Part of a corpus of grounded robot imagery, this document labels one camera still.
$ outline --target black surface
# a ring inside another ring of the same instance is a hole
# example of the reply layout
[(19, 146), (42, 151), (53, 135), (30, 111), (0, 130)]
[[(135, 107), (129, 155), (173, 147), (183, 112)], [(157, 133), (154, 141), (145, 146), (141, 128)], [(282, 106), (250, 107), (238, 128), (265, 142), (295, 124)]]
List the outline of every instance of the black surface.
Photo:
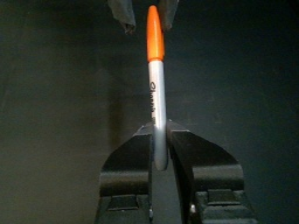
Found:
[[(127, 36), (101, 1), (0, 1), (0, 222), (93, 223), (99, 170), (151, 120), (146, 12)], [(299, 22), (287, 1), (181, 1), (167, 115), (243, 166), (265, 223), (298, 223)]]

